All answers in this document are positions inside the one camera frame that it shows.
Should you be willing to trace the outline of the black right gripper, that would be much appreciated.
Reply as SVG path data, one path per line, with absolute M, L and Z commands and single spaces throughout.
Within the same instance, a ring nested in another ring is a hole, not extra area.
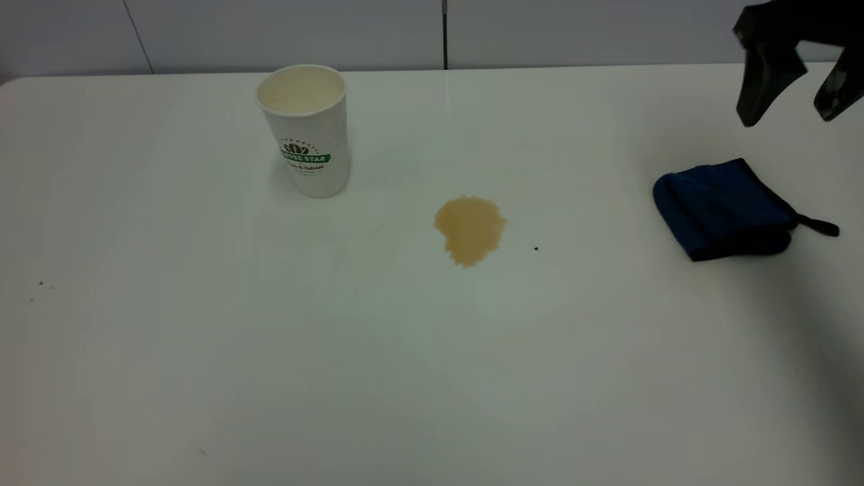
M 807 74 L 796 43 L 845 47 L 815 95 L 825 122 L 836 119 L 863 95 L 863 6 L 861 1 L 769 1 L 746 6 L 732 28 L 745 49 L 736 112 L 755 126 L 793 82 Z

